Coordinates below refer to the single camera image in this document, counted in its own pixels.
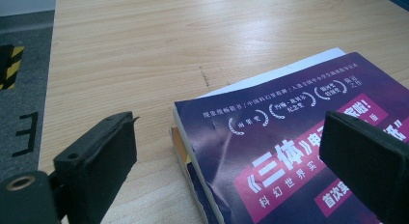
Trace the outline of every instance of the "book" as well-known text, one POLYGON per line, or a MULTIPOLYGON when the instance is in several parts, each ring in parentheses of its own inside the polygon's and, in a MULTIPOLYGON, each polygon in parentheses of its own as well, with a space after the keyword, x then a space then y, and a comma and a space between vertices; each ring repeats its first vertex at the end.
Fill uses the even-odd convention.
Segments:
MULTIPOLYGON (((345 53, 341 49, 332 48, 324 52, 315 54, 306 59, 300 60, 290 65, 287 65, 285 67, 281 67, 275 70, 271 70, 271 71, 238 81, 229 86, 226 86, 218 90, 212 91, 210 93, 207 93, 205 95, 202 95, 201 98, 219 95, 222 93, 255 86, 263 82, 290 74, 292 72, 303 70, 315 64, 318 64, 324 61, 328 61, 336 57, 340 57, 344 54, 345 53)), ((211 209, 210 203, 205 197, 205 190, 202 184, 200 183, 198 175, 196 174, 196 170, 192 165, 192 161, 190 160, 189 154, 187 153, 186 148, 181 140, 180 133, 177 127, 171 127, 169 132, 172 138, 174 148, 176 150, 179 165, 181 166, 182 172, 188 181, 190 189, 194 193, 194 198, 196 200, 196 203, 199 205, 198 208, 204 218, 204 221, 210 224, 217 223, 217 218, 215 217, 214 212, 211 209)))
POLYGON ((192 165, 189 154, 186 151, 186 148, 181 140, 180 133, 177 127, 172 127, 170 129, 170 135, 172 142, 174 144, 175 150, 177 152, 177 159, 179 165, 183 171, 184 177, 189 183, 189 187, 194 193, 194 199, 198 205, 199 211, 202 214, 202 217, 206 223, 213 224, 217 223, 217 218, 214 215, 211 205, 208 202, 205 196, 205 190, 199 181, 198 174, 196 173, 195 168, 192 165))
POLYGON ((325 113, 409 136, 407 89, 358 53, 175 107, 221 223, 379 223, 318 157, 325 113))

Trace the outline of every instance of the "wooden table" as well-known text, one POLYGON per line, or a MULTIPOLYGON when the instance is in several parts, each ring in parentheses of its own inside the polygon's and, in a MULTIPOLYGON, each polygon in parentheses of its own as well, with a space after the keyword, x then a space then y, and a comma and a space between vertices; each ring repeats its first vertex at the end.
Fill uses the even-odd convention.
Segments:
POLYGON ((201 223, 173 102, 337 46, 409 88, 409 13, 388 0, 57 0, 40 169, 133 111, 138 162, 103 222, 201 223))

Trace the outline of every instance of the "purple book cover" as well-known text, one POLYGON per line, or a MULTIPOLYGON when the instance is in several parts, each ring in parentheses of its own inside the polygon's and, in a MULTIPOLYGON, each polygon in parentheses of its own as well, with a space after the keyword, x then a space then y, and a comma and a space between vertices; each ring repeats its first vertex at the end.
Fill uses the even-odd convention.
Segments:
POLYGON ((409 140, 408 90, 358 53, 176 110, 226 223, 379 223, 319 159, 325 113, 409 140))

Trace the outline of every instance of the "gray floor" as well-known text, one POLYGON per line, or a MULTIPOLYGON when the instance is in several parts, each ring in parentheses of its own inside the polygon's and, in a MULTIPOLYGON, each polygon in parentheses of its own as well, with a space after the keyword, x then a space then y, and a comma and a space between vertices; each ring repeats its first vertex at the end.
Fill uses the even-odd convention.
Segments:
POLYGON ((0 45, 24 46, 15 87, 0 91, 0 181, 38 169, 54 11, 0 17, 0 45))

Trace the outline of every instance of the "wood grain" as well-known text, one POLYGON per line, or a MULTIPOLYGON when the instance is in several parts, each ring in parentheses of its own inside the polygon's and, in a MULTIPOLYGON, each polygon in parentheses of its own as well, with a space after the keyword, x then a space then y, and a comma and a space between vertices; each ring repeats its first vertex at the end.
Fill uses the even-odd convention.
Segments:
POLYGON ((168 134, 173 102, 333 47, 409 87, 409 13, 388 0, 57 0, 40 169, 130 110, 138 162, 103 222, 201 223, 168 134))

